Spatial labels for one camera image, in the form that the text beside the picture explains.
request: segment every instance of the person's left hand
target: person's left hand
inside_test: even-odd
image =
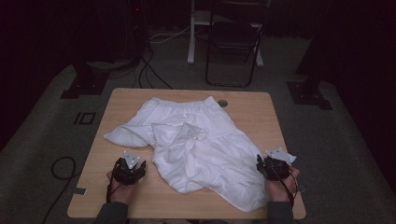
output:
[[[108,180],[111,179],[111,171],[107,173],[107,178]],[[110,192],[113,192],[114,189],[116,190],[110,195],[110,202],[126,203],[129,205],[129,203],[132,201],[132,198],[134,197],[134,192],[136,191],[138,183],[139,182],[136,182],[134,185],[125,186],[113,178]]]

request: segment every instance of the wooden table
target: wooden table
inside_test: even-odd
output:
[[[151,162],[152,147],[121,147],[107,141],[103,135],[126,123],[140,109],[141,105],[153,97],[175,102],[202,101],[213,96],[216,101],[226,100],[224,107],[236,126],[264,151],[283,147],[285,142],[280,131],[271,97],[265,92],[246,91],[173,91],[115,89],[108,102],[98,132],[93,140],[91,152],[85,163],[78,188],[85,189],[85,195],[74,194],[69,205],[70,217],[96,217],[102,204],[106,202],[106,173],[112,170],[122,152],[139,156],[146,160],[146,176],[137,188],[130,204],[130,218],[265,218],[266,206],[246,213],[227,203],[210,189],[200,189],[182,194],[160,177]],[[305,216],[305,208],[300,194],[295,199],[294,217]]]

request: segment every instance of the white shorts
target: white shorts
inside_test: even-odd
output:
[[[242,211],[266,205],[254,143],[213,99],[176,103],[153,98],[126,124],[105,134],[126,147],[154,147],[152,161],[179,192],[209,188]]]

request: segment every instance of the desk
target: desk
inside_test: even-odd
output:
[[[74,194],[69,205],[70,217],[96,217],[106,202],[106,172],[122,157],[124,150],[147,161],[147,173],[130,205],[130,218],[265,218],[266,206],[250,213],[240,211],[227,203],[210,189],[200,189],[182,194],[160,177],[151,162],[152,147],[128,148],[107,141],[103,135],[126,123],[147,100],[160,97],[175,102],[201,101],[213,96],[216,101],[227,100],[225,108],[236,126],[251,138],[262,150],[283,147],[282,133],[272,105],[271,97],[265,92],[246,91],[177,91],[115,89],[108,102],[98,132],[93,140],[91,152],[85,163],[78,188],[86,189],[85,195]],[[300,194],[294,205],[294,216],[303,218],[305,208]]]
[[[209,25],[210,12],[203,10],[195,10],[195,0],[191,0],[191,16],[190,16],[190,44],[189,44],[189,54],[187,56],[187,63],[194,64],[194,54],[195,54],[195,25]],[[263,67],[262,54],[257,54],[256,64],[258,67]]]

